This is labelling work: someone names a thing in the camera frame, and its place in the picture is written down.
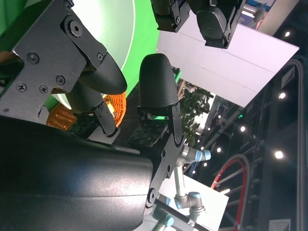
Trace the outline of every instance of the bolt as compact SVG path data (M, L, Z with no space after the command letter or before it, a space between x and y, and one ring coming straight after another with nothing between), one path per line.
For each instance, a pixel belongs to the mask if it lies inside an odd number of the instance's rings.
M181 18L180 18L180 16L178 16L177 19L176 19L176 23L179 24L180 21L181 21Z
M68 23L68 30L76 38L82 35L82 26L77 21L70 21Z
M97 53L97 59L98 59L98 61L103 60L103 54L102 53Z
M156 199L156 189L151 188L148 194L148 202L154 203L155 199Z
M67 11L70 11L72 9L72 3L70 3L69 1L65 0L64 1L64 7Z
M35 54L34 52L28 53L27 59L32 64L37 64L39 62L39 56Z
M46 93L48 92L48 88L47 88L45 85L41 85L41 86L39 87L39 91L40 91L40 93L42 93L42 94L46 94Z
M24 92L27 90L27 86L24 83L17 83L16 89L20 92Z
M64 78L64 76L57 76L56 82L57 82L57 84L59 84L59 85L63 85L63 84L65 83L65 78Z

